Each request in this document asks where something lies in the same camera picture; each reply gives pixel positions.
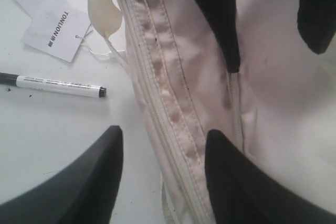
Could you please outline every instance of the white surface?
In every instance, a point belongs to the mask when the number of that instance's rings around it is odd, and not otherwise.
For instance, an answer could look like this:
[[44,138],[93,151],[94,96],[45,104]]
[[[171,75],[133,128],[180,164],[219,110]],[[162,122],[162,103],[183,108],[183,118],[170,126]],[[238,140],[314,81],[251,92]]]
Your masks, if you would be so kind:
[[[86,11],[87,0],[68,0]],[[124,131],[124,170],[112,223],[164,223],[160,204],[160,171],[121,67],[97,59],[81,48],[73,63],[20,42],[31,22],[13,0],[0,0],[2,11],[0,72],[108,88],[105,100],[0,86],[0,204],[39,185],[83,153],[113,124]],[[113,35],[123,49],[123,32]],[[92,50],[107,46],[96,33]]]

